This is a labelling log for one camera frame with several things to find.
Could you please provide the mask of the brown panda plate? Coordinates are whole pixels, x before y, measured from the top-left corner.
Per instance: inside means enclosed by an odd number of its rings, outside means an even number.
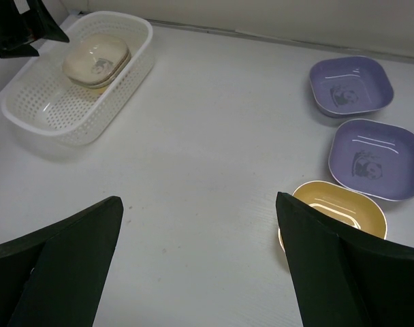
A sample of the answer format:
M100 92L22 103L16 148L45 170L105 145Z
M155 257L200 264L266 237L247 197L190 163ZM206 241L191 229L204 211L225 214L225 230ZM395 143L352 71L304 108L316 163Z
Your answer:
M103 79L97 82L85 82L78 78L69 77L69 80L76 85L86 87L88 89L102 89L108 87L116 77L123 71L131 60L131 55L128 54L120 63L114 65L113 62L107 59L98 59L96 64L91 68L92 73L105 73Z

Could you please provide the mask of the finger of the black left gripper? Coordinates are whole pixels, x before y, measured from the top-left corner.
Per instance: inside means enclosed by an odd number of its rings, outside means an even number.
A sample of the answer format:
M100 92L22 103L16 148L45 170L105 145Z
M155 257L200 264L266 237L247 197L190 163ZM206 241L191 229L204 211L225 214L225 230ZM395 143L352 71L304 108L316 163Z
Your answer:
M25 12L25 24L31 39L52 40L69 43L69 37L58 26L41 0L27 0L29 10Z

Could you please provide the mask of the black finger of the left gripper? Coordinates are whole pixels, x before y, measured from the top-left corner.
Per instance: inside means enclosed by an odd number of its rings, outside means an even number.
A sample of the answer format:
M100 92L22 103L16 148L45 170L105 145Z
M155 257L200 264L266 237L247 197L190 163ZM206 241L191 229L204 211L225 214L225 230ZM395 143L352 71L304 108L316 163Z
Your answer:
M39 52L31 45L35 40L14 1L0 0L0 58L38 57Z

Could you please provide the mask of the cream panda plate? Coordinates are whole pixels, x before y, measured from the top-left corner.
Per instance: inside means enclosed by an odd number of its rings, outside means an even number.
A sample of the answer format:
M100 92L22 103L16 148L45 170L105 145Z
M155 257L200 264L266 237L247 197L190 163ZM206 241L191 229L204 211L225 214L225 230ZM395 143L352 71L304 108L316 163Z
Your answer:
M129 47L121 38L96 33L83 39L70 50L62 64L62 70L68 78L97 82L105 76L105 73L91 72L98 59L107 59L117 65L128 54L131 54Z

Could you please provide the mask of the yellow panda plate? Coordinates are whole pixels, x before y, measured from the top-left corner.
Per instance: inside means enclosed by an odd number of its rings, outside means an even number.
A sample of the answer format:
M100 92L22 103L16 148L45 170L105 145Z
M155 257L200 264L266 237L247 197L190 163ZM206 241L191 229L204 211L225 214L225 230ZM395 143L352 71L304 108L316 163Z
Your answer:
M102 95L106 91L107 88L108 86L104 86L104 87L99 87L99 88L88 88L88 90L96 94Z
M327 181L309 181L300 185L293 197L351 227L387 238L387 219L381 207L368 196Z

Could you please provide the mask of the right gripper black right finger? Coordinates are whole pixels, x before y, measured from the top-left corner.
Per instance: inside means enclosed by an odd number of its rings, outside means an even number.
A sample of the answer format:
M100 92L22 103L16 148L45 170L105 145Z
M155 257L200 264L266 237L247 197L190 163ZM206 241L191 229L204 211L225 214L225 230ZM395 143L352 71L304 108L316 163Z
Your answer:
M414 326L414 248L355 229L288 193L278 226L304 326Z

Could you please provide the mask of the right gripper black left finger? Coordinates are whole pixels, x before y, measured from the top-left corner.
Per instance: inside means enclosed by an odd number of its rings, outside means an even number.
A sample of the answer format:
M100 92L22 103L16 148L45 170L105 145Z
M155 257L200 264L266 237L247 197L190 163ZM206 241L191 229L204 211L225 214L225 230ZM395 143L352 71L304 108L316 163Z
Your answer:
M92 326L123 211L111 196L0 244L0 326Z

